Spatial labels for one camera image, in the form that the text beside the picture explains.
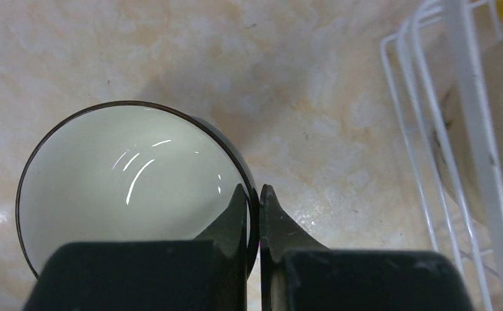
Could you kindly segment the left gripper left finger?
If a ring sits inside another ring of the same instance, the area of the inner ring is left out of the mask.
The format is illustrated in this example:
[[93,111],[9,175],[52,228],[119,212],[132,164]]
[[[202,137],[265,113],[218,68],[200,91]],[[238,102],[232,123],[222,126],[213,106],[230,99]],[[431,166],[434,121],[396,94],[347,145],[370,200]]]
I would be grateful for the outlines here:
[[192,240],[75,242],[47,261],[25,310],[245,310],[246,193]]

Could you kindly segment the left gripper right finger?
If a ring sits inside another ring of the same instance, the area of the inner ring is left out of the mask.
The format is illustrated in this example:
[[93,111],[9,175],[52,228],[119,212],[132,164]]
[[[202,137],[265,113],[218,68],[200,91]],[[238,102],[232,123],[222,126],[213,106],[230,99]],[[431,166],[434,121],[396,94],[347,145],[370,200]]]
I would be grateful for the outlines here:
[[260,195],[263,310],[472,310],[457,269],[432,251],[330,249]]

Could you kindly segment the blue bowl white dots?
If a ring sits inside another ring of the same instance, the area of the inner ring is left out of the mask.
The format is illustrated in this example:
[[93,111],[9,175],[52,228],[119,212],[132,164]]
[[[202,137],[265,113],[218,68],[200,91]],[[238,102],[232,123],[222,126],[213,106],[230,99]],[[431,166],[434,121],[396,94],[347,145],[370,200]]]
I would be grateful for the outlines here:
[[246,194],[246,260],[259,247],[259,202],[235,145],[204,119],[122,100],[78,111],[50,130],[18,182],[16,227],[35,277],[70,242],[187,240]]

